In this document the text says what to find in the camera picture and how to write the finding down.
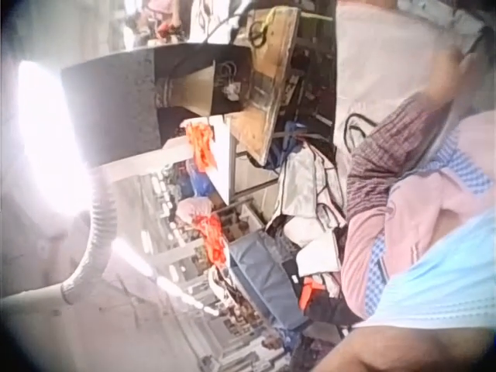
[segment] orange fabric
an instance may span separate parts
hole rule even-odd
[[[208,260],[217,267],[225,263],[226,255],[224,254],[224,240],[220,218],[217,215],[196,216],[193,219],[193,227],[203,235]]]
[[[315,290],[325,290],[326,286],[324,284],[320,284],[310,277],[306,277],[303,281],[303,290],[300,295],[300,309],[305,310],[308,306],[308,303],[312,299]]]
[[[186,127],[186,136],[193,146],[193,160],[198,170],[205,173],[210,167],[217,168],[217,163],[210,150],[210,141],[214,134],[209,124],[190,124]]]

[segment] red fabric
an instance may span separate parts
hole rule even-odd
[[[205,173],[210,167],[217,168],[217,163],[210,150],[210,141],[214,137],[210,125],[204,123],[190,124],[186,127],[186,136],[193,146],[193,160],[198,170]]]
[[[193,220],[195,227],[205,240],[207,257],[214,265],[219,267],[226,262],[224,254],[224,240],[222,236],[222,225],[217,215],[200,215]]]
[[[301,310],[305,310],[307,308],[316,290],[325,291],[326,286],[314,281],[310,277],[306,277],[303,284],[303,290],[300,295],[299,305]]]

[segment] white hose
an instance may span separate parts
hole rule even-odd
[[[91,172],[91,227],[88,245],[75,272],[62,283],[25,291],[3,298],[2,312],[19,314],[42,312],[73,305],[90,295],[102,279],[117,233],[117,211],[102,170]]]

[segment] flexible duct hose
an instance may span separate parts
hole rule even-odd
[[[115,200],[100,169],[91,171],[91,227],[88,245],[75,272],[62,283],[3,298],[2,312],[41,312],[73,305],[88,296],[102,279],[117,233]]]

